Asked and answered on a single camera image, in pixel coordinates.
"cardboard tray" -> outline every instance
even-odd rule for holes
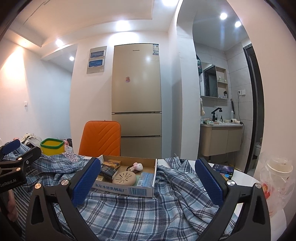
[[[143,170],[136,173],[136,175],[141,175],[142,172],[153,173],[153,183],[152,187],[137,187],[137,186],[126,186],[120,184],[114,184],[107,181],[95,181],[93,188],[108,191],[117,194],[138,196],[138,197],[153,197],[154,193],[154,183],[157,168],[157,159],[150,158],[135,158],[135,157],[123,157],[123,156],[104,156],[98,157],[101,163],[110,159],[121,161],[121,166],[118,168],[118,173],[126,171],[129,166],[132,166],[135,162],[142,163]]]

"blue plaid fabric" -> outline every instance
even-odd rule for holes
[[[29,150],[20,148],[5,157],[15,160]],[[19,223],[25,230],[30,195],[36,183],[57,185],[81,170],[88,159],[72,162],[63,155],[42,155],[27,168],[27,184],[15,188]],[[172,167],[157,166],[153,198],[122,196],[91,189],[78,210],[99,240],[196,240],[215,216],[214,205],[188,160],[168,158]],[[63,229],[72,233],[58,205]],[[233,214],[222,238],[230,235],[237,217]]]

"orange chair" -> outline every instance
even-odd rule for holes
[[[116,121],[89,121],[85,124],[79,155],[120,156],[121,126]]]

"refrigerator door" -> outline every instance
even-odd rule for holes
[[[113,114],[121,125],[121,136],[161,136],[161,113]]]
[[[161,137],[122,137],[121,156],[161,159]]]
[[[160,111],[160,63],[153,44],[114,46],[112,113]]]

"screw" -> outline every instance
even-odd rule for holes
[[[65,180],[63,180],[63,181],[61,182],[61,184],[62,184],[63,186],[66,186],[66,185],[69,184],[69,181],[68,181],[67,179],[65,179]]]
[[[37,184],[35,185],[35,188],[36,188],[36,189],[41,188],[41,184],[40,184],[40,183],[37,183]]]
[[[255,187],[257,187],[258,189],[260,189],[262,186],[260,183],[255,183]]]
[[[227,181],[227,185],[229,185],[229,186],[234,186],[234,185],[235,185],[235,181],[233,181],[233,180],[228,180],[228,181]]]

